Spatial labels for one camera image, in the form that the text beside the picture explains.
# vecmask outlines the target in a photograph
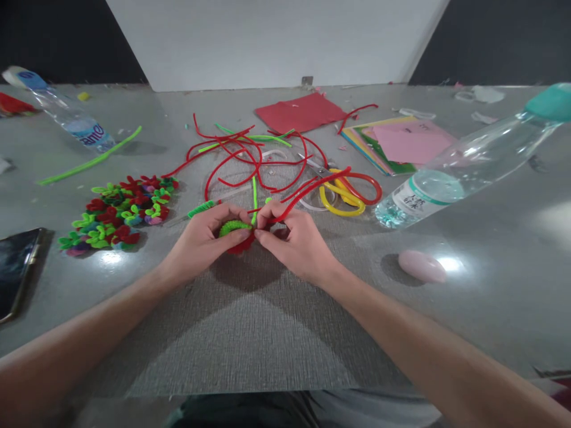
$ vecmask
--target pink paper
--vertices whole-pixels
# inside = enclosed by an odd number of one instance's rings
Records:
[[[290,101],[280,101],[256,109],[266,125],[279,132],[295,129],[302,133],[331,122],[345,119],[345,112],[327,98],[315,92]]]
[[[451,135],[435,125],[435,128],[416,128],[411,124],[418,125],[416,122],[394,124],[399,125],[400,130],[396,130],[393,124],[374,127],[377,140],[389,161],[423,165],[454,143]]]
[[[374,127],[373,131],[375,131],[377,128],[383,128],[387,131],[395,132],[403,131],[410,134],[436,134],[443,136],[445,139],[450,141],[450,143],[456,142],[456,139],[453,136],[444,131],[442,128],[437,127],[432,121],[411,121],[387,125],[377,125]]]

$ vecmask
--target finger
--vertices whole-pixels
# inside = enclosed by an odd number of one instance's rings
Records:
[[[231,203],[223,203],[210,208],[203,213],[197,214],[198,220],[205,222],[210,230],[216,230],[229,220],[240,219],[244,223],[250,224],[248,212]]]
[[[258,212],[258,219],[256,220],[256,227],[258,229],[264,229],[268,220],[273,218],[278,218],[286,210],[287,205],[282,204],[278,201],[271,200]]]
[[[214,249],[216,252],[216,257],[218,257],[225,251],[248,239],[251,233],[251,229],[239,229],[230,232],[228,235],[223,236],[222,238],[213,240],[209,246]]]
[[[271,232],[256,229],[254,230],[254,234],[256,235],[256,239],[262,244],[262,247],[267,249],[282,262],[284,253],[287,251],[287,244]]]

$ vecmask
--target scissors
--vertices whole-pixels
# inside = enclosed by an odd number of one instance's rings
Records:
[[[298,153],[298,155],[301,156],[302,158],[305,158],[301,153]],[[321,178],[330,177],[337,172],[341,172],[340,169],[335,169],[335,168],[327,170],[325,167],[318,165],[311,159],[308,159],[307,162],[309,167],[313,169],[313,171]],[[368,181],[373,185],[373,187],[375,187],[377,194],[374,199],[371,200],[367,199],[366,197],[361,195],[358,191],[356,191],[354,187],[351,185],[351,183],[349,183],[349,180],[345,177],[336,178],[334,180],[334,184],[331,184],[330,182],[325,182],[323,186],[319,186],[319,195],[321,197],[321,202],[330,212],[338,216],[355,217],[361,215],[363,211],[365,211],[366,205],[373,205],[381,200],[382,188],[377,182],[377,180],[370,177],[369,175],[358,174],[357,172],[349,172],[347,174],[347,177],[360,178],[361,180]],[[337,195],[340,195],[344,202],[346,202],[351,206],[357,207],[357,209],[354,211],[338,210],[327,200],[327,197],[325,196],[325,188],[336,193],[335,199],[337,199]]]

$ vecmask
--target bottle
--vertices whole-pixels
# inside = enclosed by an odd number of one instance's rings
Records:
[[[550,86],[515,116],[444,149],[385,197],[375,215],[382,226],[407,228],[515,171],[558,126],[569,121],[571,83]]]
[[[115,140],[99,123],[76,105],[70,98],[58,93],[33,71],[12,66],[2,73],[6,81],[32,91],[42,108],[63,129],[84,146],[105,153],[115,146]]]

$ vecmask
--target white board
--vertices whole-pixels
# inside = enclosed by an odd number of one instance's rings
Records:
[[[408,81],[447,1],[107,3],[151,87],[169,92]]]

